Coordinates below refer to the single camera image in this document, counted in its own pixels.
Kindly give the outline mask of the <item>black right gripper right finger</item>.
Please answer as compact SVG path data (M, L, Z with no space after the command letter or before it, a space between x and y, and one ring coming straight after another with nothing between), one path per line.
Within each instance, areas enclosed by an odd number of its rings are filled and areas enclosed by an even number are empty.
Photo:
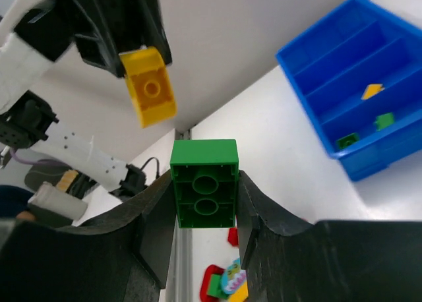
M315 224L239 174L237 227L250 301L420 301L421 223Z

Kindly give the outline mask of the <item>yellow arch brick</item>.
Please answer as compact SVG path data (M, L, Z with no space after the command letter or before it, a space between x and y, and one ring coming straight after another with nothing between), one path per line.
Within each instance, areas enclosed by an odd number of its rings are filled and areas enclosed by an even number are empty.
M123 53L120 60L141 127L150 127L175 117L177 104L159 51L154 47L147 47Z

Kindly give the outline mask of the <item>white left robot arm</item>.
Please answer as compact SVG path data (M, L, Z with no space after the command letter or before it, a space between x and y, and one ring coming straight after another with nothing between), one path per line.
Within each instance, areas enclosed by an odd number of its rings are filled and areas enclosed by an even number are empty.
M135 196L146 186L143 170L76 136L31 91L72 45L87 65L125 80L143 127L175 116L159 0L42 0L1 47L1 142L57 158L115 196Z

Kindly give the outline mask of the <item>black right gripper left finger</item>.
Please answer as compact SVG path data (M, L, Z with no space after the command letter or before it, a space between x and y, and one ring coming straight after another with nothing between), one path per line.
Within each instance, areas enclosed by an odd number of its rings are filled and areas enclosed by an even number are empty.
M157 301L175 229L171 175L81 226L1 220L2 301Z

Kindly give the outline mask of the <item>red curved brick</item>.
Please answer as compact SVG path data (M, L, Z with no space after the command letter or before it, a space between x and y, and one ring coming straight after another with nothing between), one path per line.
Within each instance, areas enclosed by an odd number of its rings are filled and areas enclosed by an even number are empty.
M222 276L225 270L215 264L209 265L204 271L200 287L200 301L213 302L224 301L228 298L222 288Z

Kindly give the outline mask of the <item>green two-stud brick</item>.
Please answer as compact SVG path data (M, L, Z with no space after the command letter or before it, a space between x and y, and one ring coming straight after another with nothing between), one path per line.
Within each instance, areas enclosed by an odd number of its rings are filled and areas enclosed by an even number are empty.
M235 225L239 179L236 140L176 140L169 164L180 228Z

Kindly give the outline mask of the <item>small green brick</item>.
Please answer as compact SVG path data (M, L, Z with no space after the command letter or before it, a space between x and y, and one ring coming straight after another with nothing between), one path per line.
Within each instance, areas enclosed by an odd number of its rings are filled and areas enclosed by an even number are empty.
M381 131L395 123L395 117L392 112L378 115L374 125L377 131Z

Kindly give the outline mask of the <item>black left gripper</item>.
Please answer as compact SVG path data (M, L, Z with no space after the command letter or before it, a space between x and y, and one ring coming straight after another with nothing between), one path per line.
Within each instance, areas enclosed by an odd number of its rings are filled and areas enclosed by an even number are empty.
M117 78L125 74L120 54L143 46L172 62L159 0L43 0L17 22L15 33L52 62L76 44L86 64Z

